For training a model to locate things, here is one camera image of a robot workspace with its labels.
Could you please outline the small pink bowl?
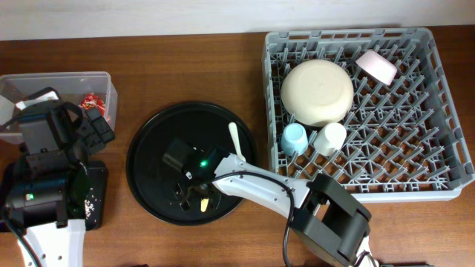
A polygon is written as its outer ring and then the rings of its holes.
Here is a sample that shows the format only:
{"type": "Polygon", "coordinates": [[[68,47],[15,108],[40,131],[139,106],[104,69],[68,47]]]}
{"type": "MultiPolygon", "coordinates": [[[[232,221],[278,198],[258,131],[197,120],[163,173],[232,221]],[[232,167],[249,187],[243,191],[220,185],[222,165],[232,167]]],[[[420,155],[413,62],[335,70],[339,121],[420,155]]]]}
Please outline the small pink bowl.
{"type": "Polygon", "coordinates": [[[373,78],[385,85],[394,80],[397,68],[377,52],[369,50],[356,60],[356,64],[373,78]]]}

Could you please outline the yellow plastic spoon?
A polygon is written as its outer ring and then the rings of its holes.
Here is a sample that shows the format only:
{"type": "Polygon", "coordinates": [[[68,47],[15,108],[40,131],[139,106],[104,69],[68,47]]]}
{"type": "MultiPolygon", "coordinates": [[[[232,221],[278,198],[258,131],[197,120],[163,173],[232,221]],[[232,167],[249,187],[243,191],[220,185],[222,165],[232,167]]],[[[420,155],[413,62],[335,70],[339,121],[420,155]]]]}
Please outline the yellow plastic spoon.
{"type": "Polygon", "coordinates": [[[200,210],[201,210],[201,212],[205,213],[208,209],[208,206],[209,206],[209,198],[203,198],[200,201],[200,210]]]}

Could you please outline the white plastic cup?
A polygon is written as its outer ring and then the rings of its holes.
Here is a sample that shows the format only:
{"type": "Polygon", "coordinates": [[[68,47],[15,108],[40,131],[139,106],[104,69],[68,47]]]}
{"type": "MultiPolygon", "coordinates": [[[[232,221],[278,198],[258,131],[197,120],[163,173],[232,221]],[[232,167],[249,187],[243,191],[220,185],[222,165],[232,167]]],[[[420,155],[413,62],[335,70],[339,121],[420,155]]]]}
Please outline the white plastic cup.
{"type": "Polygon", "coordinates": [[[331,156],[342,148],[346,137],[346,128],[340,123],[333,122],[324,126],[318,132],[313,147],[319,154],[331,156]]]}

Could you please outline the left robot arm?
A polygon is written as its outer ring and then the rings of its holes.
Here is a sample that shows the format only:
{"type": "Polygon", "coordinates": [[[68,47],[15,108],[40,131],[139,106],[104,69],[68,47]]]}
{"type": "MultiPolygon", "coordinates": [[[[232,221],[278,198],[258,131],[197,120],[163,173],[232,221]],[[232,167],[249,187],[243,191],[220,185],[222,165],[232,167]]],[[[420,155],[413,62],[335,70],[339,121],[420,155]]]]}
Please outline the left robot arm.
{"type": "Polygon", "coordinates": [[[97,108],[48,100],[20,111],[21,156],[1,181],[1,225],[26,266],[82,266],[85,234],[102,224],[108,169],[91,155],[114,140],[97,108]]]}

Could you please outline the light blue plastic cup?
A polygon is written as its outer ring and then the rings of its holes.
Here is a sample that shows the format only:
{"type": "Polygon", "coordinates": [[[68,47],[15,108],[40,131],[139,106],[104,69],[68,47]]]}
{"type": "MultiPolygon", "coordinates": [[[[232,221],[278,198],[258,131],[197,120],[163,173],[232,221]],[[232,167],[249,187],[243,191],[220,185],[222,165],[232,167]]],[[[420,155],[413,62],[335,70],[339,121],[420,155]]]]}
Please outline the light blue plastic cup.
{"type": "Polygon", "coordinates": [[[308,149],[307,133],[303,125],[288,124],[281,136],[281,148],[287,156],[302,155],[308,149]]]}

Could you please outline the cream large bowl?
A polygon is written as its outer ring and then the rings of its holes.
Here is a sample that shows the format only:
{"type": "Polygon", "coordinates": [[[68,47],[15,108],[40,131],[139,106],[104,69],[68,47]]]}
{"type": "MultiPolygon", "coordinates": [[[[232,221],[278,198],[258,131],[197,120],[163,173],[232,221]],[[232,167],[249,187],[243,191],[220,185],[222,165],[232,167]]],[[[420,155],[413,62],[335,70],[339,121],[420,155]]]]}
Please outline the cream large bowl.
{"type": "Polygon", "coordinates": [[[281,85],[281,101],[287,113],[313,127],[341,121],[353,104],[353,94],[347,72],[323,59],[295,66],[281,85]]]}

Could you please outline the cooked rice pile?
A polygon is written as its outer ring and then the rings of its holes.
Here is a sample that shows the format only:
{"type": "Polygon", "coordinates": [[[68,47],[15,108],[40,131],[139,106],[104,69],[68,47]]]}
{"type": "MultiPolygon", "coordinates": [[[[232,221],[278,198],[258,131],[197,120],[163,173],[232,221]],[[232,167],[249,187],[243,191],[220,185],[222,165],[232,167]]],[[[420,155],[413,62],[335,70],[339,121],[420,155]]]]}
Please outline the cooked rice pile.
{"type": "Polygon", "coordinates": [[[86,195],[85,201],[85,217],[87,219],[95,220],[99,217],[101,211],[101,196],[96,189],[90,188],[88,194],[86,195]]]}

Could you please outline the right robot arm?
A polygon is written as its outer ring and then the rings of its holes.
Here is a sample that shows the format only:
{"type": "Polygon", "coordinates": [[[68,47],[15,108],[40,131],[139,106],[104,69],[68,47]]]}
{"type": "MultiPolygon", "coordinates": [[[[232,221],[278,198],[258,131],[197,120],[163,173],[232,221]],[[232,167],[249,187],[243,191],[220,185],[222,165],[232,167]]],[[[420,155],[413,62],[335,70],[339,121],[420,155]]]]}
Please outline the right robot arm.
{"type": "Polygon", "coordinates": [[[177,168],[198,189],[250,200],[286,218],[283,246],[294,232],[318,258],[331,266],[378,266],[369,247],[371,213],[336,180],[281,176],[213,149],[185,148],[177,168]]]}

